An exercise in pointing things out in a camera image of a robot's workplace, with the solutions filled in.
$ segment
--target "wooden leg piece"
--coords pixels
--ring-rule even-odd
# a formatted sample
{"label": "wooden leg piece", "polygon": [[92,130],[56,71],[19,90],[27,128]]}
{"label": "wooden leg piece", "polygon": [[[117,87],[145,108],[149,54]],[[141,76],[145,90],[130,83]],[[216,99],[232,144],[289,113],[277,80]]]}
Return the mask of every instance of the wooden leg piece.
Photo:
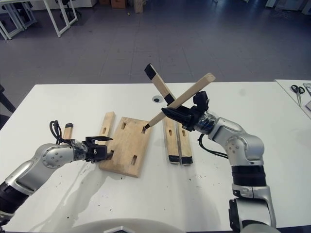
{"label": "wooden leg piece", "polygon": [[64,134],[63,134],[63,139],[71,139],[72,136],[72,128],[73,128],[73,124],[72,123],[67,123],[65,125],[65,129],[64,129]]}
{"label": "wooden leg piece", "polygon": [[193,160],[189,140],[189,133],[187,130],[183,129],[182,124],[180,123],[177,124],[177,138],[181,156],[181,163],[183,165],[192,164]]}
{"label": "wooden leg piece", "polygon": [[168,117],[163,119],[164,137],[165,144],[167,148],[167,153],[169,156],[169,161],[172,164],[179,164],[179,153],[178,153],[178,143],[175,122]]}

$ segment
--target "wooden board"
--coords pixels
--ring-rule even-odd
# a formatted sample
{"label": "wooden board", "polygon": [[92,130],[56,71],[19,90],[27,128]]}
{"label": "wooden board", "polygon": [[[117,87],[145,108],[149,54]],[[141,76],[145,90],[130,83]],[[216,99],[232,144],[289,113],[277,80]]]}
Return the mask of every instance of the wooden board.
{"label": "wooden board", "polygon": [[175,122],[168,117],[163,119],[164,137],[167,153],[169,156],[169,161],[172,164],[180,162],[178,153],[178,143],[176,135]]}
{"label": "wooden board", "polygon": [[[99,133],[99,136],[106,136],[106,137],[110,137],[111,136],[111,133],[112,133],[111,129],[113,127],[115,116],[116,116],[115,112],[109,112],[109,113],[105,114],[104,121],[103,121],[103,124],[102,124],[101,131]],[[98,141],[97,144],[105,145],[106,141]]]}
{"label": "wooden board", "polygon": [[151,130],[144,130],[148,122],[122,117],[107,143],[108,152],[113,152],[111,160],[101,161],[99,168],[123,175],[139,177]]}
{"label": "wooden board", "polygon": [[67,123],[65,125],[64,133],[63,133],[63,139],[71,139],[72,136],[72,128],[73,124],[72,123]]}
{"label": "wooden board", "polygon": [[187,130],[183,129],[182,124],[177,124],[177,138],[179,151],[181,156],[181,163],[183,165],[189,165],[193,163],[192,152],[189,140],[189,133]]}

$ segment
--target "black tape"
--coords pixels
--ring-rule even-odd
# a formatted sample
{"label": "black tape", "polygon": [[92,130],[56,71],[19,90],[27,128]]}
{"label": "black tape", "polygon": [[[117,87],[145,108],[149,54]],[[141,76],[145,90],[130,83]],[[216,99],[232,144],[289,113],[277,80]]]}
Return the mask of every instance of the black tape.
{"label": "black tape", "polygon": [[169,160],[171,163],[179,163],[179,156],[178,155],[169,155]]}
{"label": "black tape", "polygon": [[167,102],[167,105],[170,105],[175,100],[174,97],[171,94],[167,94],[167,96],[165,96],[164,99]]}
{"label": "black tape", "polygon": [[150,128],[150,125],[149,125],[149,124],[146,124],[146,125],[144,126],[144,129],[146,130],[146,129],[148,129],[148,128]]}
{"label": "black tape", "polygon": [[263,166],[232,166],[233,183],[240,186],[266,186]]}
{"label": "black tape", "polygon": [[193,164],[192,157],[181,157],[182,164]]}
{"label": "black tape", "polygon": [[65,128],[72,128],[73,127],[73,124],[72,123],[67,123],[66,125],[65,125]]}
{"label": "black tape", "polygon": [[154,76],[156,75],[156,71],[152,68],[151,63],[149,63],[146,66],[145,73],[147,74],[147,76],[149,77],[150,80],[152,80],[154,78]]}
{"label": "black tape", "polygon": [[13,187],[3,182],[0,185],[0,210],[9,214],[13,214],[24,201],[28,198]]}

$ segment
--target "wooden block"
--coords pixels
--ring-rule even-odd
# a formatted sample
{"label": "wooden block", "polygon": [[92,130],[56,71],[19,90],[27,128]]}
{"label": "wooden block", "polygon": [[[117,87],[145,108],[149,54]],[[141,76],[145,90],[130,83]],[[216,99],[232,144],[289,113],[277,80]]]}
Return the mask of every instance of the wooden block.
{"label": "wooden block", "polygon": [[179,151],[181,156],[181,163],[183,165],[189,165],[193,163],[192,152],[189,140],[189,133],[187,130],[183,129],[182,124],[177,124],[177,138]]}
{"label": "wooden block", "polygon": [[[104,121],[102,124],[101,131],[99,133],[99,136],[111,136],[111,129],[113,127],[113,122],[115,120],[115,112],[109,112],[105,114]],[[99,145],[105,145],[108,141],[98,141],[97,144]]]}
{"label": "wooden block", "polygon": [[73,124],[72,123],[67,123],[65,125],[64,133],[62,135],[63,139],[71,139],[72,128],[73,128]]}
{"label": "wooden block", "polygon": [[150,130],[144,130],[147,121],[122,117],[109,141],[108,152],[113,152],[111,160],[101,161],[99,168],[127,176],[139,177]]}
{"label": "wooden block", "polygon": [[[168,105],[168,107],[175,109],[178,108],[180,105],[189,100],[192,96],[194,96],[196,93],[198,93],[200,90],[202,90],[204,87],[209,85],[214,80],[215,80],[214,75],[212,75],[211,73],[206,74],[199,81],[197,81],[192,87],[190,87],[187,91],[185,91],[180,97],[178,97],[174,102]],[[164,117],[165,114],[163,112],[160,112],[151,121],[148,122],[148,124],[145,126],[146,129],[156,125]]]}
{"label": "wooden block", "polygon": [[180,160],[179,160],[179,153],[178,153],[175,122],[172,119],[165,117],[163,119],[163,128],[164,128],[165,145],[167,148],[169,161],[172,164],[175,164],[175,163],[179,164]]}

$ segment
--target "white table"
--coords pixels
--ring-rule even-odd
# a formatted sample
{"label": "white table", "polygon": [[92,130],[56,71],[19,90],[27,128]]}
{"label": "white table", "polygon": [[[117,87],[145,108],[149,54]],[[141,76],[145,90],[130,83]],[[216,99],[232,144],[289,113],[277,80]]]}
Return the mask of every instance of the white table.
{"label": "white table", "polygon": [[306,88],[304,87],[304,83],[311,83],[311,80],[276,80],[276,82],[284,89],[284,91],[295,101],[297,104],[297,110],[299,111],[299,105],[297,100],[297,95],[291,90],[291,86],[293,84],[297,86],[301,86],[305,89],[305,93],[300,95],[301,96],[301,110],[307,114],[307,116],[311,119],[311,111],[306,107],[306,104],[311,101],[311,96],[307,92]]}
{"label": "white table", "polygon": [[[0,6],[1,6],[1,5],[7,5],[7,6],[9,6],[11,3],[25,2],[25,1],[31,2],[31,1],[40,1],[40,0],[0,0]],[[67,14],[66,14],[66,12],[65,12],[65,8],[64,8],[64,6],[63,6],[63,4],[62,4],[62,1],[59,0],[59,1],[58,1],[59,8],[60,8],[60,10],[61,10],[61,12],[62,12],[63,19],[64,19],[64,21],[65,21],[65,23],[66,23],[66,26],[65,26],[63,29],[59,30],[58,27],[57,27],[57,25],[56,25],[56,22],[55,22],[55,20],[54,20],[54,17],[53,17],[53,15],[52,15],[51,9],[50,9],[50,7],[49,7],[49,5],[48,5],[48,3],[47,3],[47,0],[41,0],[41,1],[44,2],[45,7],[47,8],[47,11],[48,11],[48,13],[49,13],[49,16],[50,16],[50,18],[51,18],[52,24],[53,24],[53,26],[54,26],[54,28],[55,28],[55,31],[56,31],[56,34],[57,34],[58,37],[60,37],[61,34],[63,34],[67,29],[70,28],[70,26],[71,26],[75,21],[78,20],[77,14],[76,14],[76,12],[75,12],[75,10],[74,10],[74,7],[73,7],[73,5],[72,5],[72,0],[70,0],[70,4],[71,4],[71,8],[72,8],[72,10],[73,10],[74,19],[73,19],[72,21],[70,21],[70,22],[69,22],[69,20],[68,20]],[[20,31],[23,31],[23,27],[22,27],[22,30],[21,30],[21,28],[20,28],[20,27],[22,26],[21,23],[19,23],[19,24],[20,24],[20,25],[16,25],[16,29],[13,30],[13,32],[10,32],[10,33],[7,32],[7,30],[6,30],[3,26],[1,26],[1,25],[0,25],[0,26],[2,27],[2,30],[3,30],[4,33],[6,34],[7,38],[8,38],[8,39],[12,39],[12,36],[14,36],[15,34],[19,33]]]}
{"label": "white table", "polygon": [[[179,96],[191,83],[169,83]],[[311,121],[276,82],[212,83],[210,110],[241,124],[265,143],[265,171],[278,227],[310,225]],[[74,124],[72,137],[98,135],[104,114],[150,120],[156,104],[153,84],[35,85],[0,131],[0,180],[54,142],[49,122]],[[153,127],[140,178],[104,172],[83,161],[65,165],[18,209],[7,231],[55,232],[112,218],[144,218],[186,231],[229,230],[233,198],[226,159],[202,150],[191,132],[194,163],[168,162],[162,123]],[[224,151],[208,139],[204,145]]]}

